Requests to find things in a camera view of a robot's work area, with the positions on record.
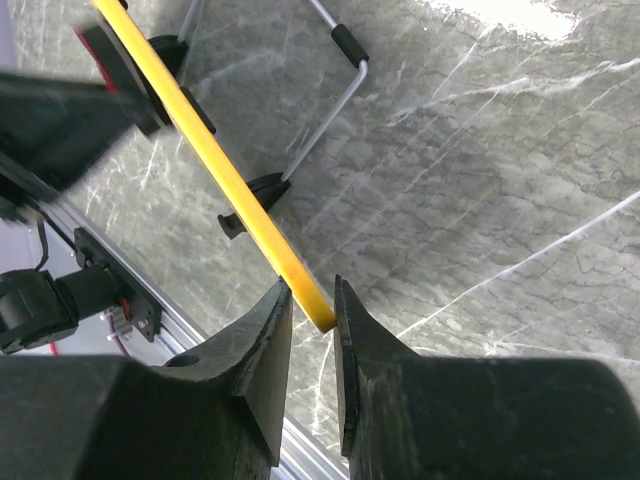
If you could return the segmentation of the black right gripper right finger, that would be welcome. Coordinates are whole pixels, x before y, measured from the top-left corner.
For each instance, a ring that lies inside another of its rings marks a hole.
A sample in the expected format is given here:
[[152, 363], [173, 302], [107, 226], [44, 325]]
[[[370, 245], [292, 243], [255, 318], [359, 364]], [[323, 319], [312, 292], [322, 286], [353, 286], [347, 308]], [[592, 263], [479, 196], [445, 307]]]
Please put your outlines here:
[[340, 275], [335, 277], [334, 309], [340, 448], [342, 455], [351, 456], [357, 435], [364, 431], [365, 401], [371, 397], [368, 383], [383, 378], [398, 362], [416, 359], [419, 354], [379, 323]]

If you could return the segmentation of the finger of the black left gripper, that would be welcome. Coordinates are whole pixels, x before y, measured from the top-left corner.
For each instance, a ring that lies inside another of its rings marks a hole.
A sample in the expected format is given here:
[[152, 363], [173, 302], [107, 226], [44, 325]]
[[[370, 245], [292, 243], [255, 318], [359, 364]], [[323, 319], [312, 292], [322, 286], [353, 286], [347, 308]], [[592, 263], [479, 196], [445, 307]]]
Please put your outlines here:
[[150, 100], [137, 91], [1, 73], [1, 152], [53, 190], [71, 188], [149, 118]]

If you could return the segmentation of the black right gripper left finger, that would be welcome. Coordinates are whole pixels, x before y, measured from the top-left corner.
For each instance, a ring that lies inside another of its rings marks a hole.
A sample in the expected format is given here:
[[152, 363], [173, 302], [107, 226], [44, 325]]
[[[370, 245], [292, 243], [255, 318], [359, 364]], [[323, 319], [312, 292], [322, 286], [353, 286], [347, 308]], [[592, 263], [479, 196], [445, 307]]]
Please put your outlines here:
[[215, 467], [279, 464], [291, 338], [292, 292], [278, 279], [242, 317], [164, 365], [195, 387], [179, 407], [192, 451]]

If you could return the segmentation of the red heart whiteboard eraser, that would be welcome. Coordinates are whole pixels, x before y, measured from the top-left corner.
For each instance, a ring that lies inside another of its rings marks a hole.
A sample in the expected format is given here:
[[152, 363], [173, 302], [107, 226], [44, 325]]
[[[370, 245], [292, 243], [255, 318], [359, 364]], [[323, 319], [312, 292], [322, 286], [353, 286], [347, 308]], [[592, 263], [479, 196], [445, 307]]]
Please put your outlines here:
[[142, 94], [149, 101], [152, 112], [142, 123], [138, 123], [143, 134], [150, 136], [172, 125], [157, 94], [108, 25], [81, 24], [74, 28], [74, 32], [96, 62], [108, 90]]

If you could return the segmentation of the yellow framed whiteboard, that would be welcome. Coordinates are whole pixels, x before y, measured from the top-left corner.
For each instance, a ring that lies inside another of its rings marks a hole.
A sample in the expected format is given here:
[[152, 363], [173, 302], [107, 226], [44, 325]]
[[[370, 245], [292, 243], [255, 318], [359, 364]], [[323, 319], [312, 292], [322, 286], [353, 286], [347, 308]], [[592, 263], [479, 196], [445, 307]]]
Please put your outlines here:
[[302, 312], [323, 333], [335, 328], [336, 315], [319, 286], [251, 193], [125, 8], [112, 0], [94, 1], [92, 5], [140, 68], [174, 125], [215, 180], [273, 270], [290, 287]]

